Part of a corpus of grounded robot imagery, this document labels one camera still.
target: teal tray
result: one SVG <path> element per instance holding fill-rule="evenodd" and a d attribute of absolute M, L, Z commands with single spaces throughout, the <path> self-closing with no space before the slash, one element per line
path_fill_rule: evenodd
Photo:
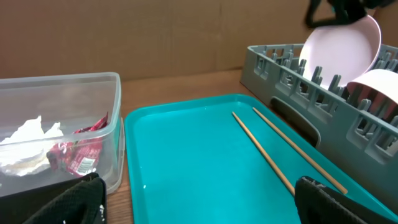
<path fill-rule="evenodd" d="M 260 101 L 245 95 L 225 95 L 150 106 L 127 116 L 134 223 L 300 223 L 293 196 L 232 111 L 292 184 L 307 175 L 335 189 L 252 107 L 343 184 L 348 189 L 347 197 L 398 220 Z"/>

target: white tissue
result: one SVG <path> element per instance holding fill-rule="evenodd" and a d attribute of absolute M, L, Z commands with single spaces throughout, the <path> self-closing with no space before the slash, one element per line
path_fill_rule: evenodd
<path fill-rule="evenodd" d="M 36 174 L 50 167 L 46 153 L 53 147 L 53 141 L 26 142 L 36 139 L 63 136 L 60 123 L 55 123 L 46 133 L 42 129 L 42 117 L 27 120 L 11 137 L 0 142 L 0 171 L 7 175 L 24 176 Z"/>

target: clear plastic container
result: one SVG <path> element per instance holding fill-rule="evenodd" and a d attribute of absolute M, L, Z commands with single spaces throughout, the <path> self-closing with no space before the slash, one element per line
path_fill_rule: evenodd
<path fill-rule="evenodd" d="M 58 144 L 97 139 L 102 143 L 95 172 L 104 179 L 107 193 L 121 182 L 124 157 L 124 128 L 120 115 L 121 85 L 117 73 L 58 75 L 51 77 L 13 78 L 0 80 L 0 141 L 10 137 L 28 119 L 42 117 L 46 132 L 60 122 L 63 136 L 0 145 L 2 153 L 32 147 L 37 142 Z M 100 130 L 72 134 L 94 125 L 108 115 L 108 125 Z M 42 187 L 77 176 L 61 169 L 45 169 L 23 176 L 0 173 L 0 197 Z"/>

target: wooden stick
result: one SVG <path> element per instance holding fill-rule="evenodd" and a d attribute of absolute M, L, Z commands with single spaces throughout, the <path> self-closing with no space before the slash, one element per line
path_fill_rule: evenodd
<path fill-rule="evenodd" d="M 275 173 L 278 175 L 278 177 L 281 179 L 281 181 L 285 184 L 287 189 L 290 191 L 290 193 L 294 196 L 294 187 L 292 184 L 287 180 L 285 175 L 280 171 L 278 166 L 275 164 L 275 162 L 269 157 L 268 153 L 262 148 L 260 143 L 257 141 L 257 139 L 253 136 L 253 134 L 248 130 L 246 125 L 236 116 L 235 112 L 232 112 L 232 115 L 235 117 L 236 121 L 240 124 L 240 126 L 243 128 L 244 132 L 250 137 L 251 141 L 256 145 L 256 147 L 260 150 L 261 154 L 266 158 L 267 162 L 269 165 L 273 168 Z"/>
<path fill-rule="evenodd" d="M 328 179 L 341 193 L 347 194 L 348 190 L 345 189 L 336 179 L 334 179 L 328 172 L 326 172 L 320 165 L 317 164 L 311 157 L 307 155 L 301 148 L 299 148 L 292 140 L 290 140 L 277 126 L 272 124 L 260 111 L 253 108 L 253 110 L 274 130 L 276 131 L 285 141 L 290 144 L 307 162 L 309 162 L 319 173 L 321 173 L 326 179 Z"/>

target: brown tabletop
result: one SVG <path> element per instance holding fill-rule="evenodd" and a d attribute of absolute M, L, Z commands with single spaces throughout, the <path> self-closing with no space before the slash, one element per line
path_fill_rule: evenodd
<path fill-rule="evenodd" d="M 185 77 L 151 78 L 122 82 L 121 114 L 149 105 L 192 100 L 230 93 L 252 93 L 240 84 L 241 70 L 215 72 Z M 126 155 L 120 187 L 108 196 L 108 222 L 134 223 Z"/>

